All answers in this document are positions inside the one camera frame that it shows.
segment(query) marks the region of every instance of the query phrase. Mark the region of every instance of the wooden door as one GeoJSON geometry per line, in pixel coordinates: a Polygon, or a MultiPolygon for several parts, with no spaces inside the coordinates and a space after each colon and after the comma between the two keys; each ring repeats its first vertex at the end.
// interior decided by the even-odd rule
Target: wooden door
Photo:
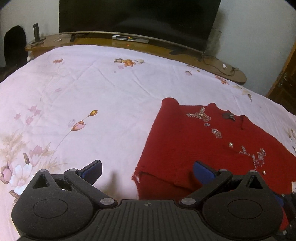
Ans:
{"type": "Polygon", "coordinates": [[[266,97],[296,115],[296,42],[283,70],[266,97]]]}

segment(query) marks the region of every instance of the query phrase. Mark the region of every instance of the television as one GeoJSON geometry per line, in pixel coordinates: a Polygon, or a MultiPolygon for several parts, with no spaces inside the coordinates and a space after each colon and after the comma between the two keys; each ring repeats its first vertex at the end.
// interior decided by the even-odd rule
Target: television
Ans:
{"type": "Polygon", "coordinates": [[[204,52],[221,0],[60,0],[60,33],[152,39],[204,52]]]}

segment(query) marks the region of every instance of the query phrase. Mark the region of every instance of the white wall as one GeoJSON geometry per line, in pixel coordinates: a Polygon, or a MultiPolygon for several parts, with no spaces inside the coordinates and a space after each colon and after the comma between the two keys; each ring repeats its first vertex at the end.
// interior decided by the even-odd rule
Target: white wall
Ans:
{"type": "MultiPolygon", "coordinates": [[[[11,0],[0,11],[0,66],[5,33],[20,25],[32,41],[34,23],[41,34],[58,33],[59,0],[11,0]]],[[[284,0],[221,0],[214,27],[222,31],[216,56],[245,73],[245,87],[265,95],[296,40],[296,11],[284,0]]]]}
{"type": "Polygon", "coordinates": [[[27,42],[34,40],[33,24],[39,23],[40,35],[59,33],[59,0],[11,0],[0,11],[0,66],[5,66],[3,41],[8,30],[20,25],[27,42]]]}
{"type": "Polygon", "coordinates": [[[242,70],[246,88],[265,95],[296,40],[296,10],[284,0],[221,0],[217,58],[242,70]]]}

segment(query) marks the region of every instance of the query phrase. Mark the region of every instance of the tv stand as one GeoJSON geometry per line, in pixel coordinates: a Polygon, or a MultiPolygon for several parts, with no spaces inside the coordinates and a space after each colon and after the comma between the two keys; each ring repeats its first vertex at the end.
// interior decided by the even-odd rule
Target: tv stand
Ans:
{"type": "Polygon", "coordinates": [[[183,47],[176,47],[173,51],[170,52],[171,55],[177,55],[186,52],[187,49],[183,47]]]}
{"type": "Polygon", "coordinates": [[[190,52],[182,47],[176,47],[172,50],[172,47],[170,47],[171,49],[169,49],[168,47],[161,47],[154,44],[114,40],[109,38],[110,35],[105,35],[101,37],[95,36],[95,34],[88,33],[51,35],[46,36],[44,42],[39,45],[33,46],[32,44],[28,44],[25,47],[25,50],[32,51],[33,56],[36,58],[39,55],[52,50],[53,48],[58,48],[67,45],[100,45],[116,48],[125,48],[156,55],[167,59],[176,60],[185,63],[185,66],[187,64],[188,70],[192,70],[190,69],[190,66],[194,66],[196,68],[203,69],[212,74],[220,76],[224,79],[231,80],[240,85],[243,85],[247,81],[247,78],[242,71],[233,71],[232,66],[216,58],[203,58],[202,53],[198,53],[196,51],[194,51],[193,53],[192,51],[190,52]]]}

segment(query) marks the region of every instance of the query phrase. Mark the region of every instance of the red cloth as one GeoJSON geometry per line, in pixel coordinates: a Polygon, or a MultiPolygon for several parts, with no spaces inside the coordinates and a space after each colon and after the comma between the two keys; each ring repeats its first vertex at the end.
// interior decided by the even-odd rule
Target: red cloth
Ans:
{"type": "Polygon", "coordinates": [[[200,188],[192,172],[196,160],[216,170],[245,175],[254,169],[251,156],[258,159],[261,148],[266,153],[265,164],[257,171],[273,191],[291,192],[291,182],[296,180],[294,155],[246,116],[234,116],[236,121],[224,119],[222,114],[229,111],[220,110],[214,103],[205,107],[205,114],[211,117],[208,122],[187,116],[200,112],[201,107],[180,106],[173,98],[162,101],[133,176],[139,199],[179,200],[200,188]],[[212,129],[220,131],[222,138],[216,138],[212,129]],[[239,153],[242,146],[251,156],[239,153]]]}

